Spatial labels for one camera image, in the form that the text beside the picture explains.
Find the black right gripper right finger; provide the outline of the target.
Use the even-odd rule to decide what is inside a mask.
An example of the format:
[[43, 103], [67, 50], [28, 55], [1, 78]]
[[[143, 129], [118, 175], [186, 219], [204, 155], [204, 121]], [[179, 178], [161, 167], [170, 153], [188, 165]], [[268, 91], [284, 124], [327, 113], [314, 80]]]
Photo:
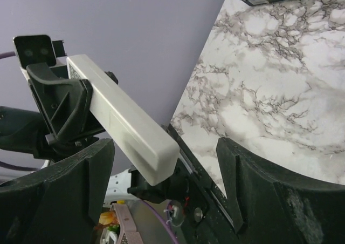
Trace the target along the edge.
[[241, 243], [344, 243], [344, 186], [268, 161], [229, 138], [216, 146]]

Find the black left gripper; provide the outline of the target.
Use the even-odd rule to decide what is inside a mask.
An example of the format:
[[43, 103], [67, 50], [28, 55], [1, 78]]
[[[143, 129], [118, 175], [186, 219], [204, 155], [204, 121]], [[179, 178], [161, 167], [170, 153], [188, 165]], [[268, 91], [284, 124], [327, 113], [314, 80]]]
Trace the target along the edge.
[[[92, 136], [89, 107], [93, 88], [87, 79], [70, 78], [66, 65], [31, 64], [26, 71], [33, 97], [49, 129], [49, 134], [37, 135], [33, 146], [35, 159], [63, 160], [100, 139]], [[105, 75], [108, 86], [119, 84], [114, 73], [106, 71]]]

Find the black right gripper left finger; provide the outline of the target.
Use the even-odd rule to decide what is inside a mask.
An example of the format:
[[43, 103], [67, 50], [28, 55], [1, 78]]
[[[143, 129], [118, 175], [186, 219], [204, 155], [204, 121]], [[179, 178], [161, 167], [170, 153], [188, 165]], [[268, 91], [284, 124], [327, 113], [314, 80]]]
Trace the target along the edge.
[[1, 184], [1, 243], [90, 243], [115, 147], [101, 139], [75, 155]]

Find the white remote control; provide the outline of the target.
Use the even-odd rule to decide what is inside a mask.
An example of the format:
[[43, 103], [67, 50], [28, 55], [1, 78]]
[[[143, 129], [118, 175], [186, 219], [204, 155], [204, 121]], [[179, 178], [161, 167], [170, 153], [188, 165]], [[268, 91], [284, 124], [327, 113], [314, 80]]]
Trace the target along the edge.
[[66, 59], [70, 78], [93, 88], [89, 110], [136, 169], [155, 186], [170, 177], [180, 148], [119, 85], [87, 55]]

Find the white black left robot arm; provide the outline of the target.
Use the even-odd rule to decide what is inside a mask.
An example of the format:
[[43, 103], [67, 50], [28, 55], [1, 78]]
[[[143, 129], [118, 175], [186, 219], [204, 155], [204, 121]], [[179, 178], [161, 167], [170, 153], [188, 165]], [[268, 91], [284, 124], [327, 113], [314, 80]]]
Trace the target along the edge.
[[1, 149], [59, 162], [95, 143], [105, 131], [89, 110], [93, 89], [87, 79], [70, 78], [67, 66], [27, 66], [38, 112], [1, 107]]

